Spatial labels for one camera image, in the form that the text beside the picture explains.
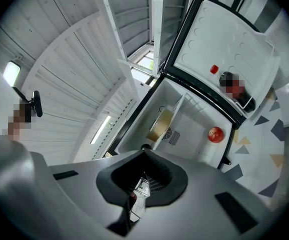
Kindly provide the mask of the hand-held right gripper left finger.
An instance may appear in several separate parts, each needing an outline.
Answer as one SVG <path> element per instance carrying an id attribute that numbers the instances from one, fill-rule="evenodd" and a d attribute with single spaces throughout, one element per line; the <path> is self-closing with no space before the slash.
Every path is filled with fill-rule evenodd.
<path id="1" fill-rule="evenodd" d="M 123 208 L 107 202 L 96 186 L 102 169 L 125 162 L 140 154 L 129 151 L 109 158 L 88 162 L 47 166 L 44 157 L 32 152 L 35 177 L 42 192 L 42 207 L 47 217 L 35 219 L 34 240 L 143 240 L 145 229 L 139 223 L 131 232 L 120 236 L 108 230 Z"/>

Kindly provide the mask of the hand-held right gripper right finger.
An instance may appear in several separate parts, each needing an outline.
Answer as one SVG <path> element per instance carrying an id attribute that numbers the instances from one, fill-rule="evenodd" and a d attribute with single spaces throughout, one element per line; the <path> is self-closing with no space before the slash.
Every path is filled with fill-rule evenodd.
<path id="1" fill-rule="evenodd" d="M 156 151 L 155 154 L 180 166 L 188 176 L 183 194 L 172 204 L 146 208 L 134 227 L 136 240 L 233 240 L 240 231 L 217 194 L 229 193 L 244 210 L 260 223 L 269 208 L 251 191 L 203 162 L 196 162 Z"/>

